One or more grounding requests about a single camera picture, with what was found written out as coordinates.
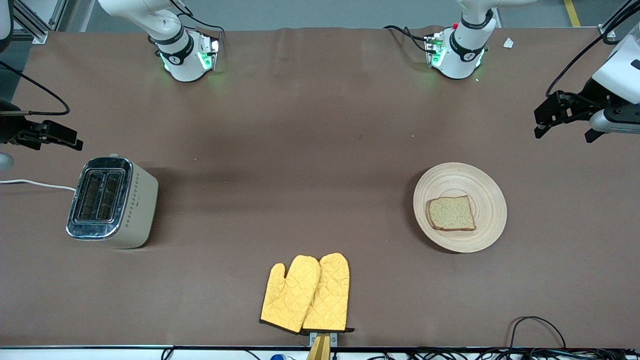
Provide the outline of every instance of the table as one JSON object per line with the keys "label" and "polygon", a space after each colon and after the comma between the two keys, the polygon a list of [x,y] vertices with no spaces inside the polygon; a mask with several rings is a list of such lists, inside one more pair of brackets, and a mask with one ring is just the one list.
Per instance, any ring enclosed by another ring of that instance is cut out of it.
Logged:
{"label": "table", "polygon": [[[546,87],[596,34],[499,29],[453,81],[387,30],[230,32],[225,71],[195,83],[144,34],[51,34],[25,72],[68,101],[55,120],[84,150],[5,146],[2,178],[73,185],[116,152],[158,178],[157,213],[146,247],[112,250],[66,235],[70,192],[1,187],[0,343],[299,345],[258,323],[269,269],[341,252],[356,329],[341,345],[504,346],[513,319],[538,315],[570,347],[637,346],[639,138],[588,145],[586,123],[533,136]],[[609,51],[558,88],[578,91]],[[14,103],[59,107],[24,81]],[[507,200],[503,235],[475,254],[435,247],[413,217],[418,178],[448,161]],[[523,323],[516,344],[558,340]]]}

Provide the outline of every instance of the toaster power cord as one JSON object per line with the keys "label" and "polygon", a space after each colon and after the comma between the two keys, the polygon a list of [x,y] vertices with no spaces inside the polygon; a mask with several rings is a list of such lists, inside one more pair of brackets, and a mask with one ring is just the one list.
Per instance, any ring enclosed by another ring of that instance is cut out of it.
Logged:
{"label": "toaster power cord", "polygon": [[32,184],[32,185],[44,186],[46,188],[64,189],[64,190],[71,190],[73,192],[76,192],[76,189],[70,188],[68,186],[51,185],[51,184],[39,183],[37,181],[31,181],[31,180],[26,180],[26,179],[0,180],[0,184]]}

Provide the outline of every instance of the quilted oven mitt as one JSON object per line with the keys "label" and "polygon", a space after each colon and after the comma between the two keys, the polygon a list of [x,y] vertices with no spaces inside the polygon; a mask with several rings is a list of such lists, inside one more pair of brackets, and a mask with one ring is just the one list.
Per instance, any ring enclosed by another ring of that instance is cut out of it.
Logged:
{"label": "quilted oven mitt", "polygon": [[311,256],[296,256],[286,276],[284,264],[273,265],[260,322],[299,333],[319,280],[320,264]]}
{"label": "quilted oven mitt", "polygon": [[349,263],[339,253],[320,260],[320,281],[311,307],[302,325],[306,331],[349,332],[347,303],[349,301]]}

